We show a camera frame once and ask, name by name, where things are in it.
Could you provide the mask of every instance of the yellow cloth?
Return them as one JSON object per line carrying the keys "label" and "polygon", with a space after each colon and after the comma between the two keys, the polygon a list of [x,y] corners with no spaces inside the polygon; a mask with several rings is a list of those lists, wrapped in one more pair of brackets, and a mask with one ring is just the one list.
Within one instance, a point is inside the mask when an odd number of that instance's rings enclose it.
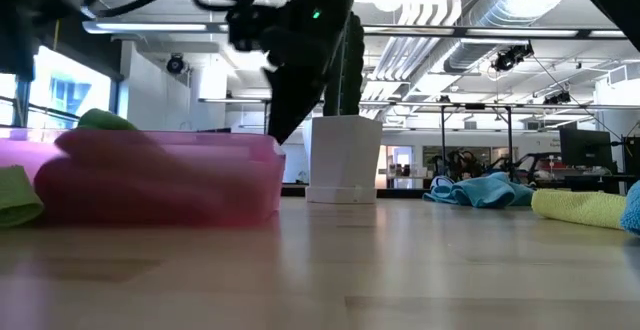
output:
{"label": "yellow cloth", "polygon": [[622,230],[625,200],[624,196],[599,192],[538,190],[531,206],[536,214],[551,219]]}

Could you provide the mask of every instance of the wooden table surface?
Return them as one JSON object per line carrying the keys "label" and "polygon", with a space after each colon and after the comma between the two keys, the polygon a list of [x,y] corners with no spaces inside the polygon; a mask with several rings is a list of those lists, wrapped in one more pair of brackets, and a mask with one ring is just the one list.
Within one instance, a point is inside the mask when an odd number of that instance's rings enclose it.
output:
{"label": "wooden table surface", "polygon": [[0,329],[640,329],[640,241],[419,200],[0,235]]}

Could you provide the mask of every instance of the ceiling duct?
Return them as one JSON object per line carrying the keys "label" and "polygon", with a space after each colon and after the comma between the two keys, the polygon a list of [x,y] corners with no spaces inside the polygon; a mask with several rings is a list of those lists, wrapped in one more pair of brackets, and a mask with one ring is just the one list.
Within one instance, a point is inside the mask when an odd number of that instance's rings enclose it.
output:
{"label": "ceiling duct", "polygon": [[[459,26],[526,27],[556,7],[562,0],[478,0],[464,14]],[[495,44],[479,44],[458,39],[438,43],[420,67],[414,79],[421,79],[429,71],[464,73],[496,50]]]}

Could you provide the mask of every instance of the white ceiling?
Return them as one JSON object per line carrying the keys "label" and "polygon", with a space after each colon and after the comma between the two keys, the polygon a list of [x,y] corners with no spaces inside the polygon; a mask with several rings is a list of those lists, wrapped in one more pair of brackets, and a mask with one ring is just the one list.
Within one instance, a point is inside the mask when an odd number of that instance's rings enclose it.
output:
{"label": "white ceiling", "polygon": [[[103,0],[105,6],[113,7],[132,0]],[[397,23],[400,11],[382,12],[368,3],[356,3],[353,8],[363,24]],[[211,14],[197,9],[190,0],[158,0],[142,9],[136,10],[122,17],[126,21],[223,21],[223,14]],[[611,22],[591,4],[589,0],[563,0],[562,3],[542,17],[535,25],[548,27],[613,27]],[[223,35],[162,35],[147,38],[160,44],[164,42],[195,42],[219,43],[221,53],[235,69],[235,81],[230,85],[233,91],[244,88],[267,87],[267,83],[259,72],[264,64],[260,54],[240,54],[226,44]],[[365,67],[377,64],[389,38],[368,37],[365,40]],[[553,77],[557,80],[576,79],[573,88],[582,93],[585,98],[592,92],[590,79],[602,75],[600,71],[590,71],[588,68],[607,61],[638,58],[638,52],[626,41],[534,41],[536,56],[541,59]],[[150,54],[158,61],[168,58],[168,53],[162,51]],[[200,66],[209,61],[209,54],[186,54],[187,61]],[[582,61],[582,69],[576,69],[577,62]],[[552,85],[551,79],[536,62],[525,62],[516,70],[498,81],[492,81],[487,76],[465,76],[456,85],[469,93],[509,93],[525,96],[533,91]]]}

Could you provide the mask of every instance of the ceiling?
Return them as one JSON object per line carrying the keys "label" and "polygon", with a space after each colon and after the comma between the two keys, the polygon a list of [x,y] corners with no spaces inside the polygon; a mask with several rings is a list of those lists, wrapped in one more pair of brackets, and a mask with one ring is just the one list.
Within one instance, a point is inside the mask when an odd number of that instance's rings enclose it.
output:
{"label": "ceiling", "polygon": [[[72,1],[79,4],[81,0]],[[102,0],[102,6],[113,7],[130,1],[132,0]],[[277,4],[286,0],[258,1]],[[472,0],[462,0],[463,13],[470,1]],[[371,3],[359,2],[354,4],[353,10],[360,16],[363,24],[396,24],[402,14],[401,10],[383,12]],[[122,16],[121,20],[217,22],[224,21],[223,18],[224,14],[212,14],[197,9],[190,0],[158,0]],[[536,21],[534,26],[614,27],[589,0],[562,0],[558,6]],[[185,51],[185,58],[195,67],[206,66],[211,61],[211,54],[219,53],[230,65],[228,84],[234,95],[241,95],[247,89],[268,89],[268,84],[259,70],[266,63],[264,56],[259,53],[243,54],[234,51],[227,45],[226,35],[163,34],[147,36],[142,41],[153,44],[147,49],[147,55],[158,63],[166,61],[169,54],[180,47],[200,50]],[[388,42],[389,37],[365,38],[365,69],[372,69],[377,65]],[[487,73],[488,63],[485,62],[480,64],[478,69],[471,71],[471,75],[462,76],[457,80],[455,85],[458,91],[452,96],[462,99],[461,101],[491,101],[497,95],[501,100],[515,101],[530,98],[532,93],[553,86],[556,80],[566,80],[571,83],[573,95],[579,101],[589,101],[594,87],[593,79],[606,74],[606,70],[618,67],[621,61],[639,58],[636,49],[627,41],[537,40],[533,41],[532,45],[539,62],[528,59],[497,81],[494,79],[495,74]]]}

